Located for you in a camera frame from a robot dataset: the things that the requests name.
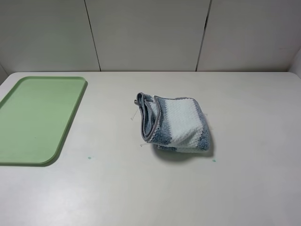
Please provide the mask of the blue white striped towel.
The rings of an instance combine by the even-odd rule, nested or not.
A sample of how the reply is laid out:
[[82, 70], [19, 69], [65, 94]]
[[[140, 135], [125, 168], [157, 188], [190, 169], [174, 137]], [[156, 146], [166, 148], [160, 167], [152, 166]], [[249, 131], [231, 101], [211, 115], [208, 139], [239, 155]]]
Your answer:
[[134, 103], [141, 114], [141, 135], [158, 149], [201, 153], [211, 148], [206, 118], [193, 98], [163, 98], [138, 93]]

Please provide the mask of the green plastic tray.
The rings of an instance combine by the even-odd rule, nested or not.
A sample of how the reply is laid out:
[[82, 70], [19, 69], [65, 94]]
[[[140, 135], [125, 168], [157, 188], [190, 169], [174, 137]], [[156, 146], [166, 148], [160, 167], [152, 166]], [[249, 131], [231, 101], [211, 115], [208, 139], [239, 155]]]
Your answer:
[[82, 77], [20, 79], [0, 102], [1, 165], [51, 162], [63, 147], [86, 87]]

